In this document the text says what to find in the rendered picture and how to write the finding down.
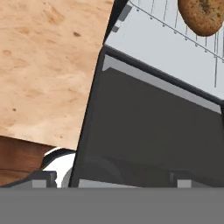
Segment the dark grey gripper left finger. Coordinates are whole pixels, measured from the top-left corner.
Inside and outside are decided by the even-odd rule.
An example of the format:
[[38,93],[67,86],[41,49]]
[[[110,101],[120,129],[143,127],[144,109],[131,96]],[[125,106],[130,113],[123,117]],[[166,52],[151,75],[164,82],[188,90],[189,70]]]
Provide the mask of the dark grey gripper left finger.
[[24,179],[9,183],[3,187],[15,188],[56,188],[56,171],[35,171]]

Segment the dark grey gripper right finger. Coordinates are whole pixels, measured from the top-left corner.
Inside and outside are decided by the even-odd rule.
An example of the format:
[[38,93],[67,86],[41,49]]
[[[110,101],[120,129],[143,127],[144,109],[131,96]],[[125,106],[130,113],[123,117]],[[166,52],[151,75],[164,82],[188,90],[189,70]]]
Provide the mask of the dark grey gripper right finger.
[[189,171],[171,171],[170,181],[177,188],[218,187],[219,182],[210,178],[194,175]]

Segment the grey toaster oven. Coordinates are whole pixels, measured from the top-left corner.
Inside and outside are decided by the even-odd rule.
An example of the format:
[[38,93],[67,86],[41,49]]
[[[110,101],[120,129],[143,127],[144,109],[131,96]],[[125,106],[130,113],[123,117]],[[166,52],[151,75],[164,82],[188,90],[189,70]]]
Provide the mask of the grey toaster oven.
[[179,78],[185,74],[182,64],[176,63],[177,58],[172,57],[171,51],[165,55],[162,54],[162,51],[158,49],[162,45],[161,38],[156,39],[155,32],[151,34],[148,24],[148,18],[142,13],[137,13],[137,8],[129,0],[122,15],[115,22],[112,32],[108,35],[106,45],[168,74],[177,81],[224,100],[224,81],[217,89],[214,89],[205,88],[202,85],[194,86]]

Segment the brown speckled bagel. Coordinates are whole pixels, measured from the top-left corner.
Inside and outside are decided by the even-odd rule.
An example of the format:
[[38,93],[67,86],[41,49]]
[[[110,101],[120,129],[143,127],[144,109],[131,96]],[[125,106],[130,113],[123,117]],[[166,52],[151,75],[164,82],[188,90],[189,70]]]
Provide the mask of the brown speckled bagel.
[[224,0],[178,0],[178,10],[198,36],[214,35],[224,23]]

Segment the white and black round thing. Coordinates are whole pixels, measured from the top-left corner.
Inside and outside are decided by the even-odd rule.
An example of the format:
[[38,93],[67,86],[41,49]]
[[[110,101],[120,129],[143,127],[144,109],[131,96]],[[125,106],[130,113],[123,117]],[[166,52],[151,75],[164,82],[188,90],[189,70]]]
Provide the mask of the white and black round thing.
[[74,159],[75,150],[55,147],[44,155],[40,169],[57,172],[57,187],[68,187]]

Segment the brown wooden cupboard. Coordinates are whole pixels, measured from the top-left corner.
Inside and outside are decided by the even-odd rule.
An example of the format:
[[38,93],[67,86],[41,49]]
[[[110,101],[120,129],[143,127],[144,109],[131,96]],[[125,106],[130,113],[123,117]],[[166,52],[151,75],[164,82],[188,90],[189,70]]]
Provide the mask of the brown wooden cupboard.
[[53,146],[0,136],[0,187],[38,170]]

